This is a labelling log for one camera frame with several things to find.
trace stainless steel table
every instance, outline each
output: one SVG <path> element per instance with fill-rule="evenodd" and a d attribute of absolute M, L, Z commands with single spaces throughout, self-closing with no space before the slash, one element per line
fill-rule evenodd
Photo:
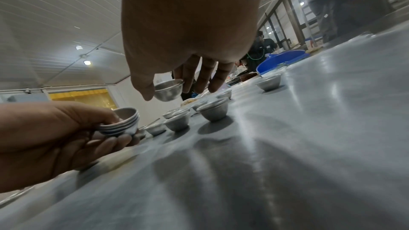
<path fill-rule="evenodd" d="M 1 209 L 0 228 L 408 229 L 408 38 L 344 43 L 273 92 L 235 86 L 228 118 L 60 176 Z"/>

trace gray shirt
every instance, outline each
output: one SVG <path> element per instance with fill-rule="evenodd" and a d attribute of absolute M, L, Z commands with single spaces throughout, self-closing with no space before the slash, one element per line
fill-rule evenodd
<path fill-rule="evenodd" d="M 307 0 L 324 42 L 371 24 L 393 10 L 388 0 Z"/>

